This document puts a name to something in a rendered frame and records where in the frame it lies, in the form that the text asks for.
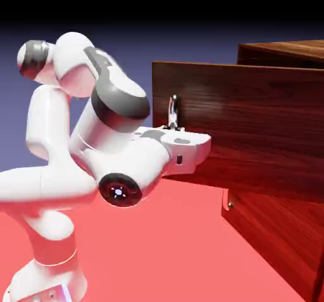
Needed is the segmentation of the large dark wood door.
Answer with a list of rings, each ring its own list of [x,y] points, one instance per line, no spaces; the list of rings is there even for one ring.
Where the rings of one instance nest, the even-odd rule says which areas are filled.
[[[324,70],[156,61],[153,124],[172,95],[212,150],[179,181],[324,202]]]

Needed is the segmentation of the small dark wood door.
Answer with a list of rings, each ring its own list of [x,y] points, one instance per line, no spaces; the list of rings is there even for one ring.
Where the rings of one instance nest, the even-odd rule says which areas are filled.
[[[305,302],[324,302],[324,197],[230,193],[222,217]]]

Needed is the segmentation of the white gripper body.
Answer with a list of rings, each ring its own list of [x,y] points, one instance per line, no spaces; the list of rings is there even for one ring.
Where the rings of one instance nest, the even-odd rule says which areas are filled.
[[[140,137],[159,141],[177,165],[200,165],[211,151],[211,136],[208,134],[166,130],[164,126],[139,127],[133,132],[133,140]]]

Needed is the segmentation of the curved silver door handle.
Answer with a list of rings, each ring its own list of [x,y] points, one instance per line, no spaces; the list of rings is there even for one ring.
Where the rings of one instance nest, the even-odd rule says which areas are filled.
[[[168,105],[168,128],[180,130],[180,98],[177,94],[170,96]]]

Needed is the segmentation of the dark wood cabinet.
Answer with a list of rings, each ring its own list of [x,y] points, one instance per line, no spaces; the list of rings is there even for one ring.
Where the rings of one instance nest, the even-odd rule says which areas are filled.
[[[261,111],[261,157],[230,191],[324,197],[324,40],[241,44],[238,64],[277,67]]]

